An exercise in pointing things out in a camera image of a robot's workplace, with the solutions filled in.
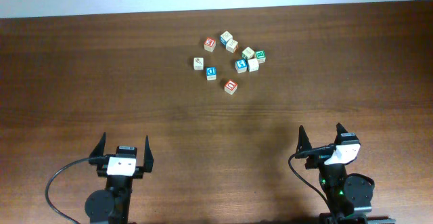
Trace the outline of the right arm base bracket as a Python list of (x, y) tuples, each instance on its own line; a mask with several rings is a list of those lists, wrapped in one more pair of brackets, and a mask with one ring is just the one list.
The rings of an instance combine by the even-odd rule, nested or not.
[(319, 215), (319, 224), (396, 224), (396, 220), (388, 217), (369, 219), (365, 215), (335, 219), (329, 213), (321, 213)]

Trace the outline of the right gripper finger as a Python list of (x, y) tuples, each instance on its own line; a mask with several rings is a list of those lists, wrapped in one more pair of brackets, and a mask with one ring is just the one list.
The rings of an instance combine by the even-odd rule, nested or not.
[(344, 141), (346, 141), (346, 138), (347, 138), (346, 134), (348, 133), (348, 131), (342, 126), (341, 123), (338, 123), (336, 125), (336, 132), (337, 132), (337, 135), (336, 135), (336, 139), (335, 139), (334, 143), (336, 145), (341, 145)]
[(312, 150), (312, 145), (302, 125), (298, 129), (298, 143), (296, 146), (295, 158), (307, 158)]

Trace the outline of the red letter U block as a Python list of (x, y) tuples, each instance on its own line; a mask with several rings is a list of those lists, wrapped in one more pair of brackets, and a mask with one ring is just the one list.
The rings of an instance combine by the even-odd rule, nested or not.
[(233, 80), (228, 80), (225, 83), (224, 90), (230, 95), (233, 95), (237, 90), (238, 84)]

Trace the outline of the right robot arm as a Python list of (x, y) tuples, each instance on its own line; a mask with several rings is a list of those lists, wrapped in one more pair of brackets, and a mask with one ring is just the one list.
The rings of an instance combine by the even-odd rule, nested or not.
[(305, 159), (305, 169), (319, 170), (320, 189), (301, 179), (324, 199), (329, 212), (319, 215), (320, 223), (366, 223), (371, 212), (375, 187), (370, 177), (346, 172), (346, 165), (357, 159), (361, 143), (355, 133), (336, 125), (333, 143), (313, 148), (303, 126), (299, 126), (298, 144), (291, 158)]

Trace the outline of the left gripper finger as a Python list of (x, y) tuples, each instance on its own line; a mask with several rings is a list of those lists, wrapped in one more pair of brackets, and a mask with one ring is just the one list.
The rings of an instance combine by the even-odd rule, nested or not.
[(93, 151), (89, 155), (89, 164), (98, 165), (101, 164), (104, 159), (104, 148), (106, 144), (106, 132), (104, 132), (99, 140), (98, 144), (94, 147)]
[(144, 149), (144, 158), (143, 158), (143, 167), (145, 173), (151, 173), (154, 165), (154, 157), (152, 154), (152, 150), (150, 148), (149, 137), (145, 138), (145, 149)]

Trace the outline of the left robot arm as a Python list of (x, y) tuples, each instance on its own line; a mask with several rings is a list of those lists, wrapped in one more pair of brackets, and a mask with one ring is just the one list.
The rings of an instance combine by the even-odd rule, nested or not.
[(143, 165), (137, 164), (137, 148), (120, 145), (114, 154), (105, 154), (106, 134), (90, 153), (89, 164), (96, 167), (98, 177), (106, 186), (93, 192), (85, 202), (85, 212), (91, 223), (127, 224), (133, 192), (133, 181), (152, 172), (154, 157), (149, 139), (145, 139)]

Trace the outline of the white wooden block red side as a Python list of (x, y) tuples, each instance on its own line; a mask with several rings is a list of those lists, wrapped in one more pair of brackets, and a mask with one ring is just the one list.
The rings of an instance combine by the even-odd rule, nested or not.
[(251, 58), (248, 60), (248, 71), (255, 72), (259, 69), (259, 63), (256, 58)]

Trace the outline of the blue letter D block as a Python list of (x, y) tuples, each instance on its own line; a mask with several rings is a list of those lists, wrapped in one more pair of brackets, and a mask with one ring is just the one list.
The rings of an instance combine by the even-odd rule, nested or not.
[(208, 81), (213, 81), (217, 79), (217, 70), (215, 67), (206, 68), (206, 79)]

